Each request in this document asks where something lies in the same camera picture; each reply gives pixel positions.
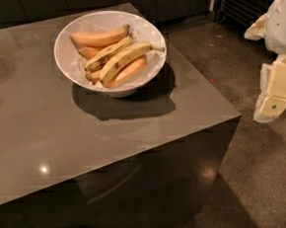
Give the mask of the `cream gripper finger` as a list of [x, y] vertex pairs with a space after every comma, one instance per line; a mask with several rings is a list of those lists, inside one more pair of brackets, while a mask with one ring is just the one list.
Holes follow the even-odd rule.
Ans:
[[286, 54], [262, 64], [259, 90], [253, 119], [261, 123], [278, 119], [286, 110]]

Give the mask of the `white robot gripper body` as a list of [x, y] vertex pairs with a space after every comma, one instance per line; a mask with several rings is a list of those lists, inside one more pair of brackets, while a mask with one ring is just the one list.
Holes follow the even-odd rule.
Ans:
[[244, 38], [264, 39], [268, 50], [286, 54], [286, 0], [274, 0], [267, 13], [246, 30]]

